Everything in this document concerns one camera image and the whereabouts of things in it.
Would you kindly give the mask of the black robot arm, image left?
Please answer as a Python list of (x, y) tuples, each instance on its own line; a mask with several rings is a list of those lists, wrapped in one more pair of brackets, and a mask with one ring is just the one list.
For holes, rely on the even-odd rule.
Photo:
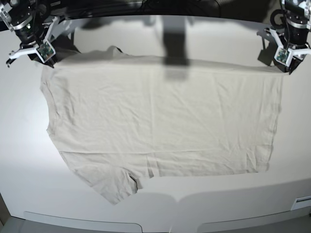
[(51, 23), (49, 8), (40, 11), (39, 1), (2, 0), (0, 2), (0, 18), (8, 30), (20, 39), (19, 49), (11, 51), (6, 65), (9, 67), (21, 56), (28, 56), (32, 61), (54, 67), (56, 50), (52, 45), (55, 37), (52, 31), (59, 24), (60, 18), (54, 17)]

